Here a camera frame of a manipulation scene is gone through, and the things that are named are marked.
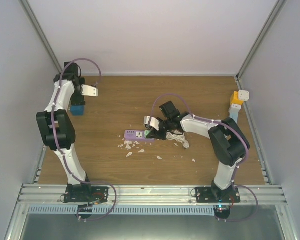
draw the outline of white cable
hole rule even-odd
[[[185,149],[188,149],[189,148],[189,142],[186,140],[186,136],[185,134],[178,130],[175,130],[174,131],[176,134],[173,134],[172,132],[167,132],[166,133],[166,139],[167,140],[176,140],[177,142],[179,143],[182,143],[183,147]]]

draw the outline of power strip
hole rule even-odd
[[[154,142],[154,138],[146,138],[151,131],[125,130],[124,139],[127,141]]]

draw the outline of blue block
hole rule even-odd
[[[85,113],[85,106],[71,106],[70,112],[73,116],[82,116]]]

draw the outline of yellow block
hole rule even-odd
[[[244,101],[241,101],[239,98],[238,98],[238,92],[235,91],[231,98],[230,98],[230,106],[231,104],[238,104],[238,105],[242,105],[244,103]]]

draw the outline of wooden table surface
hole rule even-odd
[[[97,77],[86,77],[92,84]],[[230,97],[237,91],[233,77],[194,76],[107,76],[99,84],[98,97],[86,97],[84,116],[72,116],[76,131],[75,149],[91,181],[103,180],[124,185],[210,185],[218,169],[209,139],[189,133],[190,148],[185,150],[172,140],[141,143],[131,150],[123,144],[125,130],[144,130],[144,116],[150,115],[156,98],[165,93],[181,95],[200,117],[223,120],[228,116]],[[154,117],[164,118],[159,106],[172,101],[180,112],[184,104],[165,96],[155,106]],[[244,109],[238,125],[250,142],[250,157],[240,166],[235,182],[264,185],[261,165]],[[66,184],[60,160],[48,149],[39,178],[40,184]]]

